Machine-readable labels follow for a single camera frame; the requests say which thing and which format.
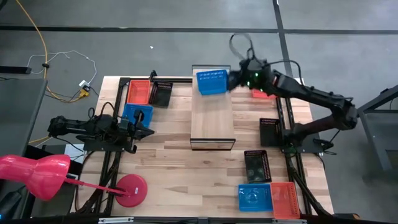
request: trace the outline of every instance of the yellow cable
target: yellow cable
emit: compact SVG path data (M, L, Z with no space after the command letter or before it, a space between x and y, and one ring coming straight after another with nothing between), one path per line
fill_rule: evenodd
M47 46L45 45L45 42L44 42L44 38L43 38L43 36L42 36L42 33L39 31L39 28L37 28L35 22L34 22L33 19L30 17L29 13L27 13L27 11L26 11L25 8L22 6L22 4L21 4L18 0L16 0L16 2L17 2L18 5L21 7L21 9L24 11L25 15L28 17L28 19L30 20L30 22L32 23L32 25L35 27L37 33L39 34L40 39L42 40L42 43L43 43L43 47L44 47L44 55L45 55L45 56L44 56L44 59L45 59L45 63L47 63L47 59L48 59L48 57L47 57ZM47 68L46 68L46 67L44 68L44 79L47 79ZM64 103L73 103L73 102L76 102L76 101L82 99L82 97L79 96L77 99L74 99L74 100L70 100L70 101L64 100L64 99L58 97L57 95L55 95L55 94L50 90L50 88L49 88L48 85L46 86L46 88L47 88L47 90L49 91L49 93L50 93L51 95L53 95L56 99L58 99L58 100L60 100L60 101L62 101L62 102L64 102Z
M30 141L29 144L32 144L32 143L35 143L35 142L38 142L38 141L43 141L43 140L46 140L46 139L48 139L48 138L49 138L49 137L46 136L46 137L41 138L41 139L36 139L36 140Z

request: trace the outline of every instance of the wooden board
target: wooden board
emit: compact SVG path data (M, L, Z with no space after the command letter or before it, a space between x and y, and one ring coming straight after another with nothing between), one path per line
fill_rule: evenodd
M232 102L229 92L202 95L197 73L215 69L192 70L191 147L194 150L231 150L235 143Z
M119 77L104 77L97 113L105 102L115 102L118 83ZM275 101L252 98L248 89L237 88L231 94L236 136L233 150L192 151L189 141L191 100L191 83L175 83L169 108L154 109L150 128L156 133L137 142L136 154L122 154L118 179L126 174L141 175L147 181L149 190L144 202L135 208L124 208L115 201L112 215L272 217L272 212L239 212L237 194L238 184L247 182L245 150L267 150L272 180L288 181L284 156L278 149L261 147L259 140L259 118L278 118ZM292 107L296 122L312 120L307 102L292 99ZM104 113L112 114L112 108L107 106ZM82 181L99 182L103 157L103 152L95 152L87 160ZM308 188L324 208L333 213L321 161L312 154L302 154L302 160ZM301 211L304 211L302 193L296 188ZM79 207L92 193L92 188L79 187Z

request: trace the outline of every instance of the lamp shade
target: lamp shade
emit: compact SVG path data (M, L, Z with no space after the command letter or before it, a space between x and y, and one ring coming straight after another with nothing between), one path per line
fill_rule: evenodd
M52 155L39 160L1 156L0 179L23 182L33 195L47 201L61 188L69 165L68 155Z

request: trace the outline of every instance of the lamp base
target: lamp base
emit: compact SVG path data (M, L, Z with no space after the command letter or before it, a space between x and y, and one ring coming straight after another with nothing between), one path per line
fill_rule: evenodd
M141 204L148 193L147 182L141 176L129 174L124 176L116 184L116 187L129 193L129 196L116 196L116 201L127 208Z

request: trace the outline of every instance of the wooden table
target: wooden table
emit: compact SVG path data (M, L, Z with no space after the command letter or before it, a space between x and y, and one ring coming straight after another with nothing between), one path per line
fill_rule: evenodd
M115 102L119 78L104 77L96 106L97 114L105 102ZM261 147L259 140L259 118L278 118L275 100L252 98L247 88L234 90L231 94L236 136L233 150L192 151L189 141L191 98L191 83L174 83L169 108L154 109L150 128L156 133L137 142L136 154L122 154L118 179L126 174L141 175L148 184L148 194L144 202L135 208L124 208L115 201L112 215L273 217L272 212L240 212L237 194L238 184L247 182L245 150L266 149L272 180L288 181L282 153L276 148ZM292 99L292 107L296 122L307 123L312 120L307 102ZM112 114L111 107L107 106L104 113ZM81 175L82 181L93 184L99 182L103 157L103 152L95 152L87 160ZM302 154L302 160L308 188L324 208L333 213L321 161L312 154ZM298 186L296 188L300 208L304 211L301 191ZM79 188L79 207L92 193L92 188Z

